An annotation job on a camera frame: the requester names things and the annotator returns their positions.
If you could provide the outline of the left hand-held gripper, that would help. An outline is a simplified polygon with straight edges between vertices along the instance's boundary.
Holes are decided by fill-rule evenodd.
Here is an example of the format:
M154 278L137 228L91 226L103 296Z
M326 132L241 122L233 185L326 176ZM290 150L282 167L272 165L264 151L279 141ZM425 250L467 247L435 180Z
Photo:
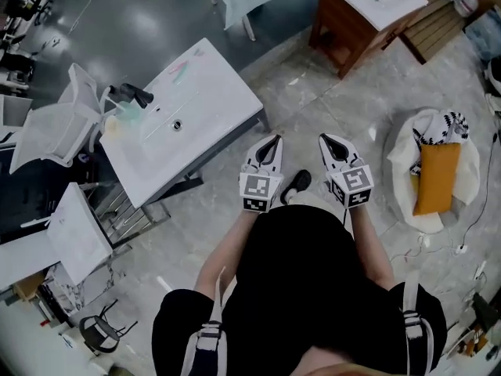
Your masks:
M248 151L239 175L239 192L243 210L266 213L278 196L283 182L280 174L283 162L283 139L267 136ZM269 170L261 168L269 165Z

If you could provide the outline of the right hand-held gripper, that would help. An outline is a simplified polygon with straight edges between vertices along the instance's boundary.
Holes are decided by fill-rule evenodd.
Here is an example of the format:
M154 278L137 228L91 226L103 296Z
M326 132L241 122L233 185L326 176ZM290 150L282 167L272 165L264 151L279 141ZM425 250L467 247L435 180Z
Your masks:
M373 177L369 165L355 165L360 160L355 146L340 136L321 134L319 148L330 192L344 208L366 204L374 188Z

